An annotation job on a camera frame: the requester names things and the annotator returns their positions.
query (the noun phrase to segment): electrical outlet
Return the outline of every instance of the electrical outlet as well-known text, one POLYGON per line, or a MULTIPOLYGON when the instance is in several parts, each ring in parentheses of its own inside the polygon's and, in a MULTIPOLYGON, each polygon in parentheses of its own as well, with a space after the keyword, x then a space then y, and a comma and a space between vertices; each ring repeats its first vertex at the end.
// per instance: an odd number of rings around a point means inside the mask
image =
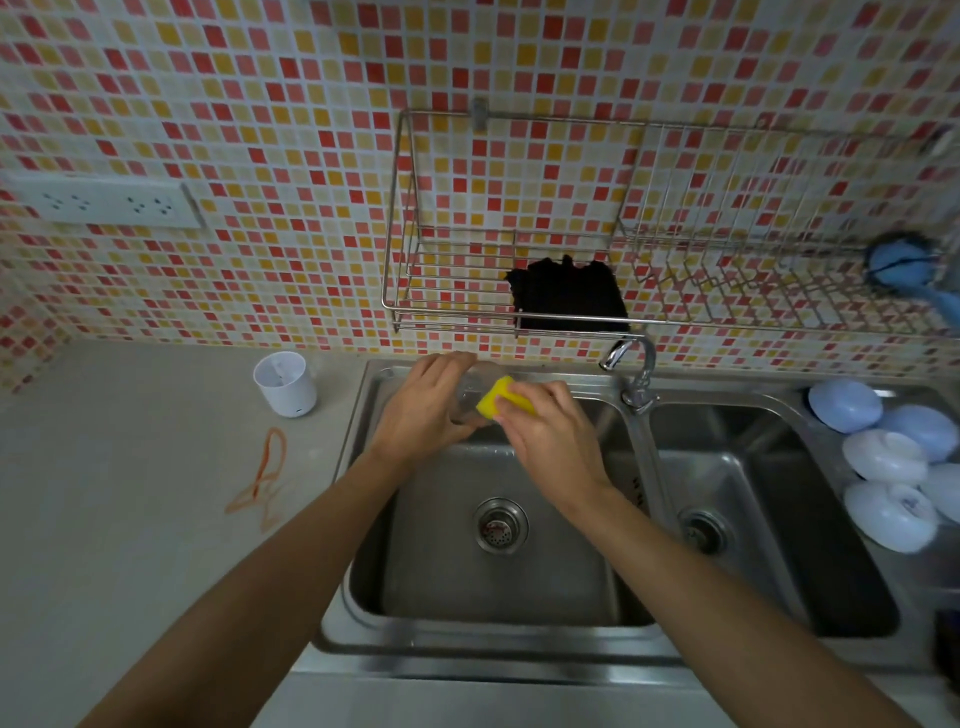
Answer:
POLYGON ((201 228, 186 187, 138 177, 69 177, 42 172, 6 175, 18 202, 44 220, 90 225, 201 228))

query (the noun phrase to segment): faucet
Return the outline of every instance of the faucet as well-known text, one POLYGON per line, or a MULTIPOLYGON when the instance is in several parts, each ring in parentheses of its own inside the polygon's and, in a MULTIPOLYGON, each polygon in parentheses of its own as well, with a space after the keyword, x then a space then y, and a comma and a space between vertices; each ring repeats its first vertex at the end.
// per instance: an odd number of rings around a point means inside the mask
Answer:
POLYGON ((657 395, 650 391, 650 377, 653 375, 654 367, 657 366, 657 345, 654 340, 643 333, 631 334, 629 338, 620 339, 607 352, 607 355, 600 361, 600 369, 604 372, 612 372, 613 367, 623 358, 634 342, 639 342, 643 347, 643 369, 634 377, 634 380, 624 387, 620 393, 623 403, 630 407, 638 415, 642 415, 654 402, 657 401, 657 395))

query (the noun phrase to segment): right hand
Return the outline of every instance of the right hand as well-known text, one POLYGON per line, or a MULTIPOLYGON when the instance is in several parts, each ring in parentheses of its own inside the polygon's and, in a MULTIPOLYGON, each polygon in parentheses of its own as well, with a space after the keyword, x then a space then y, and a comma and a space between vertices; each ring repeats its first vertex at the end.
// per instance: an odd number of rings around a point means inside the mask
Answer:
POLYGON ((564 382, 514 382, 510 389, 527 398, 537 415, 498 397, 495 419, 547 500, 569 516, 612 487, 593 425, 564 382))

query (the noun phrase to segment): double sink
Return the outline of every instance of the double sink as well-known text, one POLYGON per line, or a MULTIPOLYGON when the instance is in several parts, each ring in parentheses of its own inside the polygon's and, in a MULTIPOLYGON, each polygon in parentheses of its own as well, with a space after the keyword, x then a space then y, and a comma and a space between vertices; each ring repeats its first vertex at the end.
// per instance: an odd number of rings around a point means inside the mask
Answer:
MULTIPOLYGON (((368 443, 409 363, 372 361, 338 476, 368 443)), ((919 556, 865 540, 838 497, 841 438, 806 409, 807 383, 658 376, 641 416, 596 369, 564 380, 634 507, 867 670, 930 671, 932 614, 960 606, 957 534, 919 556)), ((949 410, 936 391, 883 388, 889 406, 949 410)), ((496 425, 422 465, 380 514, 314 641, 323 670, 560 683, 676 682, 673 644, 606 560, 540 495, 496 425)))

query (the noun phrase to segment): white bowl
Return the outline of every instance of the white bowl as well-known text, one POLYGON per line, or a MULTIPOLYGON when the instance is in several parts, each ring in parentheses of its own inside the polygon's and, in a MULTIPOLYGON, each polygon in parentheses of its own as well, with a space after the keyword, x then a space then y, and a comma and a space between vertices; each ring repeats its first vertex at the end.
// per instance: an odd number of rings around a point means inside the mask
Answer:
POLYGON ((880 396, 856 379, 819 381, 810 387, 806 400, 820 422, 845 434, 876 425, 883 414, 880 396))
POLYGON ((933 501, 938 511, 960 523, 960 465, 941 463, 931 466, 920 490, 933 501))
POLYGON ((908 485, 858 482, 844 492, 843 501, 857 527, 884 548, 917 553, 937 535, 933 504, 908 485))
POLYGON ((921 404, 904 404, 883 415, 881 429, 906 435, 924 449, 931 463, 942 463, 960 445, 960 427, 947 415, 921 404))
POLYGON ((881 483, 919 485, 928 466, 924 449, 906 435, 885 429, 866 429, 848 435, 843 454, 860 477, 881 483))

